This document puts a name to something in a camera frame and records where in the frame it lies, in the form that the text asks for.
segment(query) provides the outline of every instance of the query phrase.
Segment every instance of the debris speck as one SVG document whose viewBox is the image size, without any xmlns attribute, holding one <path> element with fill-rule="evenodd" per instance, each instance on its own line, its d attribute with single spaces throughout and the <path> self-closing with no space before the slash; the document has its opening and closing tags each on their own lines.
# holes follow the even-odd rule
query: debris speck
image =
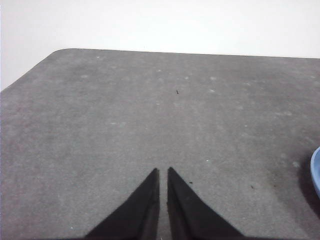
<svg viewBox="0 0 320 240">
<path fill-rule="evenodd" d="M 300 164 L 299 164 L 298 162 L 296 162 L 296 161 L 294 161 L 294 162 L 292 163 L 292 165 L 293 165 L 295 168 L 299 168 L 299 167 L 300 167 Z"/>
</svg>

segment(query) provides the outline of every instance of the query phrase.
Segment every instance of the white wall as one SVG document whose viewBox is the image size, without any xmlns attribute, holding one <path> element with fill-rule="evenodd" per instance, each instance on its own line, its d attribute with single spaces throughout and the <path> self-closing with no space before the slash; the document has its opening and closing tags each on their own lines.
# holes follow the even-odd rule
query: white wall
<svg viewBox="0 0 320 240">
<path fill-rule="evenodd" d="M 55 50 L 320 58 L 320 0 L 2 0 L 1 89 Z"/>
</svg>

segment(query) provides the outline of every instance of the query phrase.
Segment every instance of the gray carpet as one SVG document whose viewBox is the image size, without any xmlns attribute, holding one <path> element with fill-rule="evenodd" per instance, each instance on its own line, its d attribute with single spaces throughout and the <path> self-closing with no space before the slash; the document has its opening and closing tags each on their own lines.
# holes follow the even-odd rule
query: gray carpet
<svg viewBox="0 0 320 240">
<path fill-rule="evenodd" d="M 81 237 L 160 169 L 248 236 L 320 238 L 320 59 L 59 50 L 1 92 L 3 240 Z"/>
</svg>

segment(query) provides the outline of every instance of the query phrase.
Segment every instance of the blue bowl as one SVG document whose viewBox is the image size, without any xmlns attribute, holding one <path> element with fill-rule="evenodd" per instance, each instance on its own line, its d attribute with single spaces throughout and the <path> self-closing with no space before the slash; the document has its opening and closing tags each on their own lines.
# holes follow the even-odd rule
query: blue bowl
<svg viewBox="0 0 320 240">
<path fill-rule="evenodd" d="M 310 169 L 316 194 L 320 198 L 320 147 L 312 154 Z"/>
</svg>

